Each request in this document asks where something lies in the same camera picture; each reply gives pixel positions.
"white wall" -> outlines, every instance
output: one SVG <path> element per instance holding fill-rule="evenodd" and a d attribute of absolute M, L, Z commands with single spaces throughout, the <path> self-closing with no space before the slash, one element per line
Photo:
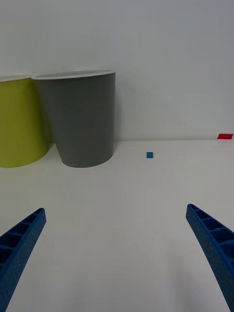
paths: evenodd
<path fill-rule="evenodd" d="M 233 0 L 4 0 L 0 72 L 117 71 L 117 138 L 234 132 Z"/>

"trash bin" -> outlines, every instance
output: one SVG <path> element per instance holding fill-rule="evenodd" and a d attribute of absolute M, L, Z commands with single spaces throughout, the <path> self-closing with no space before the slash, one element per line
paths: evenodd
<path fill-rule="evenodd" d="M 114 71 L 33 76 L 62 162 L 92 167 L 108 161 L 114 143 Z"/>
<path fill-rule="evenodd" d="M 30 164 L 47 150 L 34 81 L 28 76 L 0 77 L 0 167 Z"/>

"yellow bin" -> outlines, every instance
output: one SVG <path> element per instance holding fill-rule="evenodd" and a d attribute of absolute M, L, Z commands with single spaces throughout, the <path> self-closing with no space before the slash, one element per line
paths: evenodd
<path fill-rule="evenodd" d="M 30 164 L 47 150 L 34 82 L 28 76 L 0 77 L 0 167 Z"/>

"bin rim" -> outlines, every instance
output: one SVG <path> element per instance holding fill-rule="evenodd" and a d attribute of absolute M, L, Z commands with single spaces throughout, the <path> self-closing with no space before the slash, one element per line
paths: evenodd
<path fill-rule="evenodd" d="M 0 76 L 0 82 L 6 81 L 15 81 L 15 80 L 22 80 L 22 79 L 30 79 L 30 75 L 7 75 L 7 76 Z"/>
<path fill-rule="evenodd" d="M 70 78 L 83 78 L 102 76 L 107 74 L 114 74 L 113 70 L 80 70 L 71 72 L 54 72 L 50 74 L 32 75 L 33 80 L 57 80 L 57 79 L 70 79 Z"/>

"gray bin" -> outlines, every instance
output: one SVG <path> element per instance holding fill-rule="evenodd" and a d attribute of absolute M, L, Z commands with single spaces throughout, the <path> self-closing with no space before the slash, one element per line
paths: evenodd
<path fill-rule="evenodd" d="M 92 167 L 113 155 L 115 73 L 80 71 L 32 77 L 62 162 Z"/>

